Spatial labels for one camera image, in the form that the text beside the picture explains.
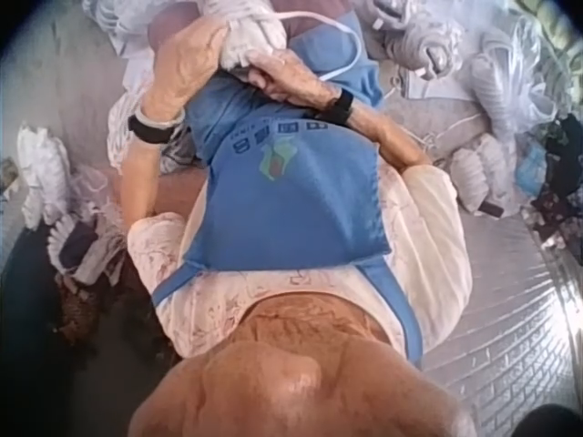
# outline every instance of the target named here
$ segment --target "blue bib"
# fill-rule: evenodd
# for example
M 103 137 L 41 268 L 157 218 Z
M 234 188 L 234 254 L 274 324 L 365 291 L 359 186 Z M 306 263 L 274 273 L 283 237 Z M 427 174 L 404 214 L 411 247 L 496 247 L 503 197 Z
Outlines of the blue bib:
M 210 158 L 207 206 L 184 264 L 154 291 L 156 305 L 202 271 L 354 265 L 383 296 L 418 361 L 423 342 L 386 265 L 377 152 L 352 130 L 264 118 L 236 128 Z

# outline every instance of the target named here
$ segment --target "wrinkled hand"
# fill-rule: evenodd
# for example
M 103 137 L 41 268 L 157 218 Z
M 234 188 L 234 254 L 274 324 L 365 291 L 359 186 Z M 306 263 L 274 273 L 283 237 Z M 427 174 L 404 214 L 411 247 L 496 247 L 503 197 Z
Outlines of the wrinkled hand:
M 227 23 L 203 16 L 160 47 L 154 83 L 142 110 L 157 121 L 173 119 L 219 68 L 220 51 L 229 33 Z
M 247 58 L 253 66 L 249 82 L 273 100 L 324 110 L 340 95 L 340 90 L 322 82 L 291 50 L 276 50 L 271 56 L 251 51 Z

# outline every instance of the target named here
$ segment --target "black wrist strap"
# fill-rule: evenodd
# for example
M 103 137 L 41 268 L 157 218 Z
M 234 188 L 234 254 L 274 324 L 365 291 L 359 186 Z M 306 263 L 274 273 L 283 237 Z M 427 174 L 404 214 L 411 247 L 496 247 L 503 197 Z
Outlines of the black wrist strap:
M 166 145 L 172 139 L 176 127 L 158 129 L 146 126 L 133 115 L 128 119 L 128 129 L 145 143 Z
M 340 97 L 326 108 L 326 110 L 320 114 L 318 119 L 335 125 L 346 126 L 348 118 L 350 118 L 352 113 L 353 102 L 354 95 L 343 89 Z

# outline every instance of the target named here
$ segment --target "wrist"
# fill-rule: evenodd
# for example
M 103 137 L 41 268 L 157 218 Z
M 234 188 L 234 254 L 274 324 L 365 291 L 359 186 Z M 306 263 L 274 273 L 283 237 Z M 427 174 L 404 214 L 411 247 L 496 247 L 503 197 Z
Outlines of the wrist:
M 168 93 L 163 93 L 154 86 L 144 94 L 141 101 L 142 114 L 159 123 L 175 120 L 182 107 L 177 99 L 169 98 Z
M 327 109 L 335 100 L 340 98 L 342 90 L 329 84 L 327 82 L 322 82 L 322 87 L 318 94 L 314 97 L 312 105 L 315 109 L 323 111 Z

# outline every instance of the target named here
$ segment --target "tiled floor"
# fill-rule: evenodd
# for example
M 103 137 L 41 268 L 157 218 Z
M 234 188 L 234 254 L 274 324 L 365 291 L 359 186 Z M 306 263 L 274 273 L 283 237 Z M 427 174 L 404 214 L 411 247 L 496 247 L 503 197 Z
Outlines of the tiled floor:
M 472 407 L 485 436 L 507 435 L 545 402 L 580 409 L 556 287 L 563 280 L 574 299 L 575 281 L 547 266 L 519 218 L 464 216 L 464 224 L 474 291 L 452 336 L 425 357 L 425 371 Z
M 105 161 L 107 111 L 121 93 L 123 65 L 105 36 L 83 17 L 79 3 L 54 2 L 28 27 L 34 34 L 23 33 L 2 59 L 4 155 L 15 155 L 16 131 L 27 120 L 51 127 L 74 161 Z M 388 69 L 384 66 L 385 83 Z M 477 108 L 463 102 L 406 102 L 395 93 L 387 110 L 424 136 Z M 442 146 L 459 146 L 484 126 L 480 120 L 451 132 Z M 453 335 L 426 356 L 427 374 L 473 408 L 485 436 L 506 435 L 543 402 L 577 408 L 561 303 L 576 314 L 569 302 L 580 283 L 553 259 L 545 262 L 519 218 L 464 217 L 464 223 L 475 289 Z

